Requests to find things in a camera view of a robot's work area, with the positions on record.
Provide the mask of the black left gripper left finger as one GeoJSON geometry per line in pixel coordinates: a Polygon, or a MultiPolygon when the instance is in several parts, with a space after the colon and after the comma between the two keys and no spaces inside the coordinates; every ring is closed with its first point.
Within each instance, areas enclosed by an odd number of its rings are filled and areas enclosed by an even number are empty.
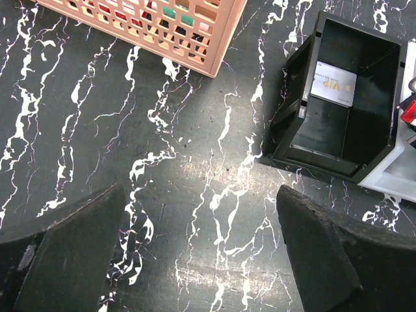
{"type": "Polygon", "coordinates": [[[1,230],[1,310],[97,311],[125,203],[115,183],[1,230]]]}

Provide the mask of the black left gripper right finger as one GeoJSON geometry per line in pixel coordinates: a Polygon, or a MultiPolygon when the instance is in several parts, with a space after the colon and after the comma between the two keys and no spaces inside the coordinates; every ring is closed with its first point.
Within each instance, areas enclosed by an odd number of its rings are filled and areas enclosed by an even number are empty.
{"type": "Polygon", "coordinates": [[[415,310],[415,238],[331,211],[287,185],[276,207],[305,311],[415,310]]]}

